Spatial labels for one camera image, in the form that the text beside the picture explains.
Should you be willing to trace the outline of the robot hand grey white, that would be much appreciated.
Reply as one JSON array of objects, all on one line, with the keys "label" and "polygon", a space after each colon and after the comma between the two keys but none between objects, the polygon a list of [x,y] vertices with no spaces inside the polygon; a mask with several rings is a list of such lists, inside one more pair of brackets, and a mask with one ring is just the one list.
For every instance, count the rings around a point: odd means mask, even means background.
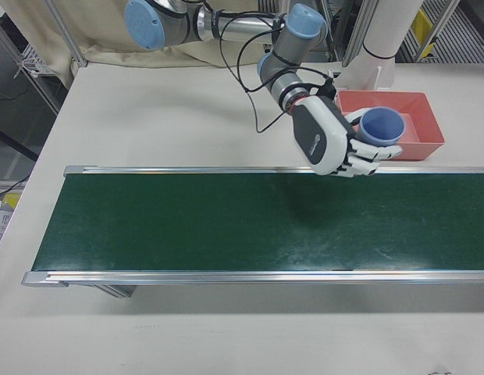
[{"label": "robot hand grey white", "polygon": [[401,115],[385,106],[346,116],[327,97],[312,95],[292,107],[296,145],[318,175],[369,176],[382,161],[398,157],[405,132]]}]

